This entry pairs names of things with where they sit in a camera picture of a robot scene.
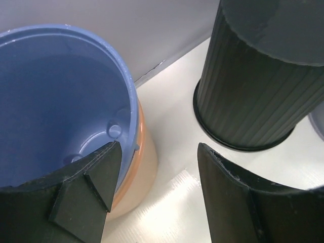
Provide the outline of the black ribbed round bin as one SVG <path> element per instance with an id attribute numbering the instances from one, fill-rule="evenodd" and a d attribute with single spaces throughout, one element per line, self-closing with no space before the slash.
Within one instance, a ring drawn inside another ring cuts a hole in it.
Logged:
<path id="1" fill-rule="evenodd" d="M 193 108 L 235 150 L 284 141 L 323 101 L 323 1 L 220 1 Z"/>

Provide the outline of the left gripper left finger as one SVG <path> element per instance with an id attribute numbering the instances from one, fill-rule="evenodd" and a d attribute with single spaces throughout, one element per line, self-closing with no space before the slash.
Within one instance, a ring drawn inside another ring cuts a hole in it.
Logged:
<path id="1" fill-rule="evenodd" d="M 121 162 L 114 141 L 46 176 L 1 188 L 1 242 L 100 242 Z"/>

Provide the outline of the light grey round bin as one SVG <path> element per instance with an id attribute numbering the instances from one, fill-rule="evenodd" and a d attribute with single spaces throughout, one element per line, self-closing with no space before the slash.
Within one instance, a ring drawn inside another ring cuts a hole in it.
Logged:
<path id="1" fill-rule="evenodd" d="M 318 136 L 324 140 L 324 103 L 321 102 L 309 113 L 308 118 Z"/>

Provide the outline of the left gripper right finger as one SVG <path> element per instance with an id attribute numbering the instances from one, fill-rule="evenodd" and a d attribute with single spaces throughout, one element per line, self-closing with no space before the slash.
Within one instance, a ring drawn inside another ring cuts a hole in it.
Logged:
<path id="1" fill-rule="evenodd" d="M 323 242 L 323 187 L 272 182 L 204 143 L 197 161 L 212 242 Z"/>

